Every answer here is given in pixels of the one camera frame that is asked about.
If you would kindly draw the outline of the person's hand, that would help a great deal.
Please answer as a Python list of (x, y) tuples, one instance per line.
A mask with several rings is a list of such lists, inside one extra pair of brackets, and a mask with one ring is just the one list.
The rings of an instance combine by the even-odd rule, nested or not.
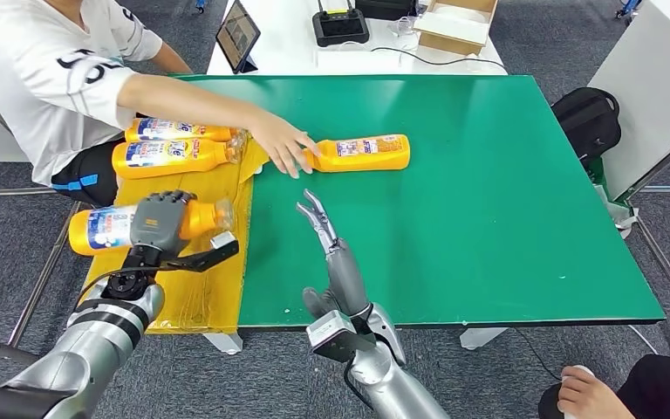
[(557, 408), (565, 418), (634, 418), (626, 405), (589, 368), (581, 365), (564, 367), (561, 378)]

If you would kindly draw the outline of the person's right hand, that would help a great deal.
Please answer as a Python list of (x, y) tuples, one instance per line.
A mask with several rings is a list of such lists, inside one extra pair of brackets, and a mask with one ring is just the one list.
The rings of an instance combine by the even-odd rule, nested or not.
[(306, 132), (267, 111), (256, 112), (247, 129), (281, 173), (298, 179), (300, 170), (307, 175), (313, 172), (304, 151), (318, 155), (319, 150)]

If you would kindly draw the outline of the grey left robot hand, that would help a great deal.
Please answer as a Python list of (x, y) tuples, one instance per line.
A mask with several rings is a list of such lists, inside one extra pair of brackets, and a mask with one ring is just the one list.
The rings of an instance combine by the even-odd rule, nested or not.
[(180, 189), (152, 193), (136, 207), (130, 226), (132, 246), (149, 246), (165, 258), (177, 257), (188, 244), (180, 237), (188, 204), (196, 195)]

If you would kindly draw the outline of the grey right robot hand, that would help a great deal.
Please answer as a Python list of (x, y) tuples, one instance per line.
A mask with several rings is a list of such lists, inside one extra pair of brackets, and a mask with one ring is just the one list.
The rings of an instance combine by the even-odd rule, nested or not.
[(338, 236), (324, 205), (308, 189), (304, 189), (305, 199), (312, 207), (302, 203), (296, 209), (304, 215), (318, 236), (325, 253), (329, 285), (323, 292), (313, 287), (302, 291), (304, 306), (316, 319), (332, 310), (339, 310), (353, 318), (365, 318), (371, 307), (366, 296), (365, 283), (347, 242)]

